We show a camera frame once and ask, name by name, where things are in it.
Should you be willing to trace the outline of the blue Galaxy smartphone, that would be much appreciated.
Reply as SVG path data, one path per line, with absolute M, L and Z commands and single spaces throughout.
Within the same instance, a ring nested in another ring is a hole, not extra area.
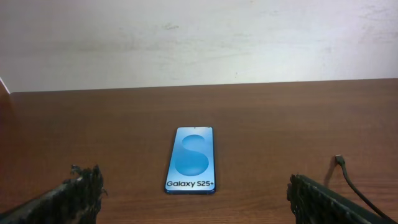
M 212 127 L 179 127 L 165 180 L 165 193 L 211 195 L 216 192 Z

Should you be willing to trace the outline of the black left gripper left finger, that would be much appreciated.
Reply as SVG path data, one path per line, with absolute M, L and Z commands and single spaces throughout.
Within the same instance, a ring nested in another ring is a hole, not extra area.
M 99 166 L 81 169 L 72 165 L 77 176 L 58 187 L 1 214 L 4 224 L 96 224 L 101 210 L 104 179 Z

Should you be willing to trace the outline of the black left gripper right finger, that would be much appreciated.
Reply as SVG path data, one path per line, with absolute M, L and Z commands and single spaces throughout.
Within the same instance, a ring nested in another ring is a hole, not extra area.
M 291 175 L 287 200 L 299 224 L 391 224 L 304 175 Z

